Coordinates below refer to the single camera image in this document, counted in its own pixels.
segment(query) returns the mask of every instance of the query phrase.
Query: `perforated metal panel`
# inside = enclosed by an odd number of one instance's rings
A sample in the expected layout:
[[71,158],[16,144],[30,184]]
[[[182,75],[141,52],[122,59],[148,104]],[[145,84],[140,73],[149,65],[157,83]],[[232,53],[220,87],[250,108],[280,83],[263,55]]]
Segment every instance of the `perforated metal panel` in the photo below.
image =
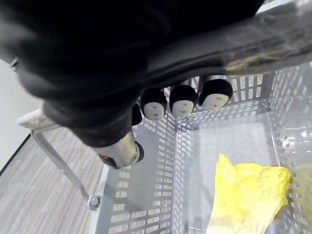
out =
[[[285,166],[293,175],[289,205],[268,234],[311,234],[304,200],[309,184],[298,166],[312,165],[312,71],[305,64],[275,74],[224,77],[234,90],[219,111],[196,111],[133,127],[144,159],[109,170],[97,234],[205,233],[214,200],[218,154],[232,163]],[[196,89],[198,78],[193,78]],[[169,89],[164,89],[169,97]]]

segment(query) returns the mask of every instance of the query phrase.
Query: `yellow bag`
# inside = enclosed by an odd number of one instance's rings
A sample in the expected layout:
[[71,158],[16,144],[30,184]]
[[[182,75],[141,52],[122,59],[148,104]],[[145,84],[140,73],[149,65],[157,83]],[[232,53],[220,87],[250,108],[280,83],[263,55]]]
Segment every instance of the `yellow bag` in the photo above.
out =
[[284,167],[232,165],[220,154],[206,234],[264,234],[280,208],[288,204],[290,179]]

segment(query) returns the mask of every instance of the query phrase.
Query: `plastic wrap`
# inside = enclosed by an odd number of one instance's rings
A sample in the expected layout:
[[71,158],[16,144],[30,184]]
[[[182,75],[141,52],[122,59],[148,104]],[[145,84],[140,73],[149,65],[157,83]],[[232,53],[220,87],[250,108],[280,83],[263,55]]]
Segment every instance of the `plastic wrap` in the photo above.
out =
[[222,31],[228,74],[261,74],[312,60],[312,0],[276,2]]

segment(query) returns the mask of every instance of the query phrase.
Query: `white wall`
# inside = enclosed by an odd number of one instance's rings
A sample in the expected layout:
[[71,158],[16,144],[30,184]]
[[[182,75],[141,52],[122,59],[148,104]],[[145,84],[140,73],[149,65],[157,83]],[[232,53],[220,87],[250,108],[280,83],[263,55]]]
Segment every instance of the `white wall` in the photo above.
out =
[[17,119],[39,106],[40,100],[27,94],[17,74],[0,60],[0,170],[29,134]]

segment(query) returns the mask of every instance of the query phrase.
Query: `gray carpet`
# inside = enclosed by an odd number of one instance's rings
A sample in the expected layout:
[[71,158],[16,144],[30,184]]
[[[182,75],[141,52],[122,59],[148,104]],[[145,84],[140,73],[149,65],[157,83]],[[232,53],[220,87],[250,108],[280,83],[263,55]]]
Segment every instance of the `gray carpet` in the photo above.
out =
[[[45,135],[93,193],[101,160],[67,129]],[[87,234],[90,216],[78,189],[29,138],[0,176],[0,234]]]

